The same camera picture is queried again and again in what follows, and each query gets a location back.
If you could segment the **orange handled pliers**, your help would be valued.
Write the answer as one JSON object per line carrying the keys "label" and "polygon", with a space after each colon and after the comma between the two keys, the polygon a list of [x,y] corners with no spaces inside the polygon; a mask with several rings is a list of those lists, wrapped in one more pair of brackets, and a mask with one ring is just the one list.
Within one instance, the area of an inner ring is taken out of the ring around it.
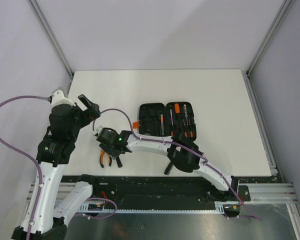
{"label": "orange handled pliers", "polygon": [[102,149],[99,156],[99,164],[102,168],[105,167],[106,160],[108,160],[108,166],[111,167],[113,159]]}

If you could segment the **claw hammer black handle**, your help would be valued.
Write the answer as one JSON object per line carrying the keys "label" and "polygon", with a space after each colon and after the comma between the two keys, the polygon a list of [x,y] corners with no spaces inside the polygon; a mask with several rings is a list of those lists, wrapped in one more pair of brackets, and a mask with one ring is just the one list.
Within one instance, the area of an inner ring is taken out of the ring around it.
{"label": "claw hammer black handle", "polygon": [[122,167],[123,167],[123,164],[122,164],[122,161],[121,161],[120,157],[118,156],[115,160],[116,160],[117,166],[118,166],[119,168],[122,168]]}

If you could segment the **black plastic tool case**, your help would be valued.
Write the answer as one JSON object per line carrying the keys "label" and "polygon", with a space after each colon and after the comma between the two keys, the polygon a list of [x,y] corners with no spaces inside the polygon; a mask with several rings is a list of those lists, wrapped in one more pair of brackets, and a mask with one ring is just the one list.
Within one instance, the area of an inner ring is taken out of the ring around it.
{"label": "black plastic tool case", "polygon": [[[177,119],[174,108],[176,103],[180,107],[179,119]],[[184,104],[187,106],[188,117],[191,118],[193,139],[190,138],[190,132],[186,124]],[[176,133],[181,133],[191,141],[197,139],[194,110],[191,103],[187,101],[169,102],[167,104],[161,102],[143,103],[138,109],[138,120],[132,124],[132,127],[142,135],[163,137],[160,114],[163,114],[164,117],[164,136],[173,136]]]}

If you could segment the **orange handled screwdriver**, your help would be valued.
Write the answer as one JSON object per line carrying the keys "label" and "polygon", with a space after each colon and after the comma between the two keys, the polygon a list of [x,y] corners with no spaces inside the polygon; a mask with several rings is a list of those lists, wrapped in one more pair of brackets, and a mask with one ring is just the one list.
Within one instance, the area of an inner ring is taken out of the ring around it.
{"label": "orange handled screwdriver", "polygon": [[178,103],[174,104],[174,111],[175,111],[177,119],[179,119],[180,118],[180,106]]}

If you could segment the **small precision screwdriver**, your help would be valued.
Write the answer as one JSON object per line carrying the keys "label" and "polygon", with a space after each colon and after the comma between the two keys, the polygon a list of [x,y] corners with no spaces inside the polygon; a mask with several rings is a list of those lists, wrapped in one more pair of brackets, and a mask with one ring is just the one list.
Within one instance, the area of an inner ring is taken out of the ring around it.
{"label": "small precision screwdriver", "polygon": [[187,118],[187,121],[188,121],[188,130],[189,130],[189,137],[191,139],[194,138],[194,134],[193,134],[193,127],[192,127],[192,122],[191,122],[191,118],[188,116]]}

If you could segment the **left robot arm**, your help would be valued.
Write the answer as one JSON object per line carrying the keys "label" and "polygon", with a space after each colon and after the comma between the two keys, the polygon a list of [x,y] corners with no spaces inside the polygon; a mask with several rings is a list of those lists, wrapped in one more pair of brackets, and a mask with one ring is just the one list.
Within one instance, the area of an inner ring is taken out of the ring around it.
{"label": "left robot arm", "polygon": [[39,170],[34,192],[24,220],[13,231],[13,240],[63,240],[71,219],[84,201],[100,196],[98,178],[82,174],[74,189],[59,206],[55,206],[80,130],[101,115],[99,105],[84,94],[78,99],[86,106],[85,110],[59,90],[51,96],[50,125],[37,148],[35,163]]}

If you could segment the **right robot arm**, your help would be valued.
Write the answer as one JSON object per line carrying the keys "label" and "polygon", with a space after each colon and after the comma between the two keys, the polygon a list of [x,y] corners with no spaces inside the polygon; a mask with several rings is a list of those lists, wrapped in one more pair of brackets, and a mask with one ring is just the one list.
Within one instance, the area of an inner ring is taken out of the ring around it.
{"label": "right robot arm", "polygon": [[181,133],[173,136],[148,136],[123,130],[117,133],[109,127],[98,127],[93,135],[102,150],[112,158],[125,153],[143,152],[167,157],[180,171],[196,173],[209,181],[216,189],[216,201],[237,200],[243,203],[239,196],[239,180],[234,176],[222,172],[199,151],[199,147]]}

